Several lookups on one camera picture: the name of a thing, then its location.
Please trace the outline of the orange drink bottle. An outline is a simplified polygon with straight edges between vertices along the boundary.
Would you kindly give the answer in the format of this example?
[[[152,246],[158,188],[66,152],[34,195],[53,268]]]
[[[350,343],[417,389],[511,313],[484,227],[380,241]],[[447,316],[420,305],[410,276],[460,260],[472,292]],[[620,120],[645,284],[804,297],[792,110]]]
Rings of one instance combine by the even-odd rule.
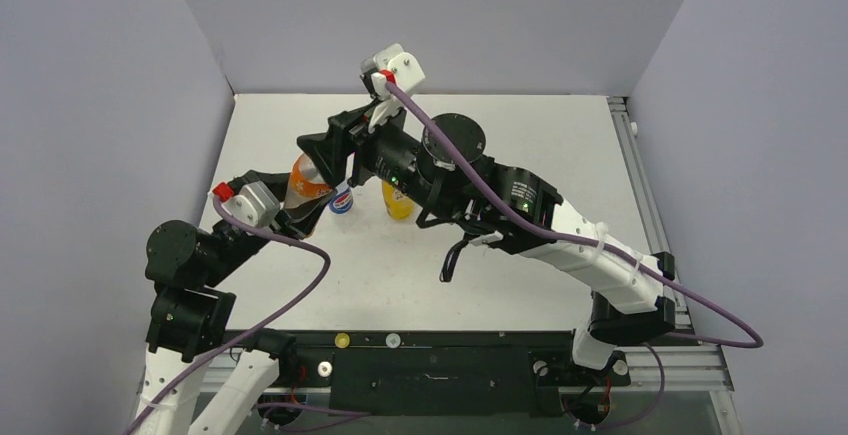
[[[282,209],[291,209],[312,200],[329,202],[334,195],[335,189],[323,180],[310,158],[302,153],[292,166]]]

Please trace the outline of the Pepsi bottle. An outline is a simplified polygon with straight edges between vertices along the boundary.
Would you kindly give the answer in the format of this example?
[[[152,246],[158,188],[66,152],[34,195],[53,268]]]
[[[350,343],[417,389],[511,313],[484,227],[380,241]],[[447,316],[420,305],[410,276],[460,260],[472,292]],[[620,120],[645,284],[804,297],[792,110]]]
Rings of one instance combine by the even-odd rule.
[[[349,212],[354,205],[354,196],[346,182],[340,183],[335,189],[335,195],[328,204],[328,209],[334,214]]]

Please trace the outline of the yellow juice bottle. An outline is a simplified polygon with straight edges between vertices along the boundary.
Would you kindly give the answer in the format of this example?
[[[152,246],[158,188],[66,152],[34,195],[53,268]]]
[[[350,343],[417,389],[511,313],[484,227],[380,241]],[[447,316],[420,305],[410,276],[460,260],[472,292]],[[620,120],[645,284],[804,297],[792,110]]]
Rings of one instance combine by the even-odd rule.
[[[414,213],[415,203],[397,188],[383,181],[381,191],[387,214],[391,219],[404,220]]]

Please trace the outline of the yellow juice bottle cap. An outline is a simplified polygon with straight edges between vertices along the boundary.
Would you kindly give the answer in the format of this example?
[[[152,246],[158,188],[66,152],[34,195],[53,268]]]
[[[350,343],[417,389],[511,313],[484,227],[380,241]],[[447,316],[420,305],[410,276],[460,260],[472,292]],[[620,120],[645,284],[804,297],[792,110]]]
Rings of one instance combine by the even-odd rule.
[[[350,335],[345,333],[345,332],[339,332],[334,337],[334,345],[338,349],[346,349],[350,346],[350,344],[351,344]]]

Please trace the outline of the white water bottle cap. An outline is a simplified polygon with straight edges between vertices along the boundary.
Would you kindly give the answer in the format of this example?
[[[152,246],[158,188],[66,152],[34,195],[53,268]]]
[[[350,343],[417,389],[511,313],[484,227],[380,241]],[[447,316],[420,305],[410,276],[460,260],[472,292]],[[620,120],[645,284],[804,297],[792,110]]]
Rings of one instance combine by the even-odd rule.
[[[385,338],[386,346],[391,349],[399,348],[401,343],[402,340],[398,333],[389,333]]]

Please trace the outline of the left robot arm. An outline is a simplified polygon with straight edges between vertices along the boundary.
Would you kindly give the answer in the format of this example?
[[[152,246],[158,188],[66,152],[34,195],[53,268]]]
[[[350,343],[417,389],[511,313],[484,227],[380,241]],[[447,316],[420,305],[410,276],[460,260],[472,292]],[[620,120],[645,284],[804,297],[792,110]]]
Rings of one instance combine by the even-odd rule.
[[[273,384],[301,386],[307,369],[293,335],[270,328],[327,274],[329,255],[308,243],[332,188],[314,190],[293,218],[283,201],[306,183],[294,173],[249,171],[210,192],[221,217],[211,231],[182,220],[154,229],[145,276],[155,298],[145,372],[129,434],[233,434]],[[271,242],[319,256],[323,265],[294,298],[245,331],[227,336],[236,302],[218,285]]]

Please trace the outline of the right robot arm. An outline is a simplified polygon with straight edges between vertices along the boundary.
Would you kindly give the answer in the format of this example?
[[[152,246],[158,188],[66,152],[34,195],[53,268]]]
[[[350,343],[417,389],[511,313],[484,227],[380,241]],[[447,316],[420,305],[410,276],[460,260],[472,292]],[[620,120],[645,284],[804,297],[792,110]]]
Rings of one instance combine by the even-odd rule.
[[[485,245],[544,262],[587,285],[591,313],[563,357],[572,379],[588,382],[616,348],[673,331],[671,255],[637,253],[538,175],[497,163],[485,154],[485,133],[470,117],[440,114],[416,138],[405,131],[403,114],[372,126],[375,113],[369,105],[332,116],[325,131],[299,136],[297,145],[330,184],[378,178],[418,205],[418,227],[459,227],[463,236],[445,257],[442,282],[452,280],[464,248]]]

